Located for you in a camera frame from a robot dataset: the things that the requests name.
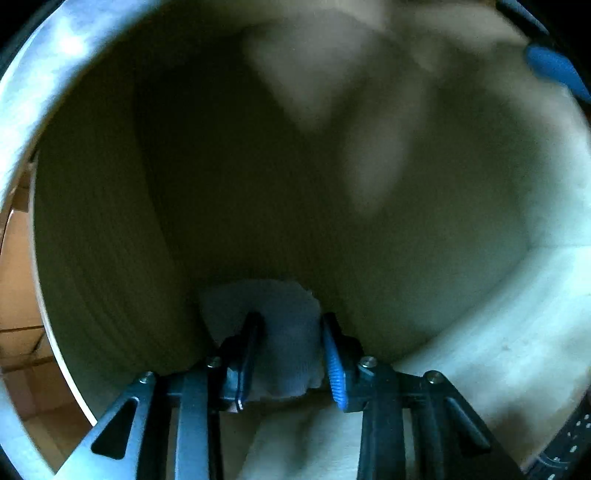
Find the light blue sock pair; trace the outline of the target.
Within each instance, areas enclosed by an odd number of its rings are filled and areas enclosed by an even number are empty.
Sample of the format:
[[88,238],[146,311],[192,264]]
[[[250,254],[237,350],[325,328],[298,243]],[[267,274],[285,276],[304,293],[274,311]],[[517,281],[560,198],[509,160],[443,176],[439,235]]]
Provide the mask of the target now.
[[321,305],[296,281],[243,280],[200,293],[202,317],[216,343],[254,311],[263,316],[263,349],[253,365],[249,401],[283,401],[318,389],[325,378]]

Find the blue checked cloth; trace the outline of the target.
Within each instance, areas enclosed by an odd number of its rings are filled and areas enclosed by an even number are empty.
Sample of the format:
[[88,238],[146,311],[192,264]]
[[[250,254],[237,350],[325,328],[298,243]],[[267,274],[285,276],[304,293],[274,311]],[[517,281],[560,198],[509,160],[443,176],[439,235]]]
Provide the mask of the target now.
[[161,1],[64,1],[32,32],[1,78],[1,207],[66,90]]

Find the wooden cabinet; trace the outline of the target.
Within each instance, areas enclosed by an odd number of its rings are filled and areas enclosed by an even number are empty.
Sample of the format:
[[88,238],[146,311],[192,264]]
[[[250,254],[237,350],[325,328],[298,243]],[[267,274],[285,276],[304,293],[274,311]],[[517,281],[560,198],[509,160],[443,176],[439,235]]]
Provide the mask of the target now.
[[[528,479],[590,392],[590,110],[478,1],[162,1],[19,171],[35,293],[91,429],[63,479]],[[295,281],[361,342],[221,398],[200,293]]]

